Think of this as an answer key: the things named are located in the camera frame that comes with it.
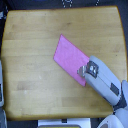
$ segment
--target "wood grain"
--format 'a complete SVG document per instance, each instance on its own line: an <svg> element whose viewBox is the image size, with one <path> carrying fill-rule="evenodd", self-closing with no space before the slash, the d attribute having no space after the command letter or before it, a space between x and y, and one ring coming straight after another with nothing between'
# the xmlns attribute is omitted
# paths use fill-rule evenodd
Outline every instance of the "wood grain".
<svg viewBox="0 0 128 128"><path fill-rule="evenodd" d="M112 107L53 60L60 34L127 80L126 48L116 7L10 11L1 60L10 120L105 117Z"/></svg>

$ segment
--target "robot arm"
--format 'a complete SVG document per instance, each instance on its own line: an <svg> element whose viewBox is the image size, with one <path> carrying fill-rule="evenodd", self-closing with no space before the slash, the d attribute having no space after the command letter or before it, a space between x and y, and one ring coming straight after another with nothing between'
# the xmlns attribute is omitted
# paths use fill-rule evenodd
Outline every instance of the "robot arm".
<svg viewBox="0 0 128 128"><path fill-rule="evenodd" d="M115 115L106 117L98 128L127 128L128 83L122 81L121 86L112 71L95 56L91 56L87 65L80 67L77 73L113 106Z"/></svg>

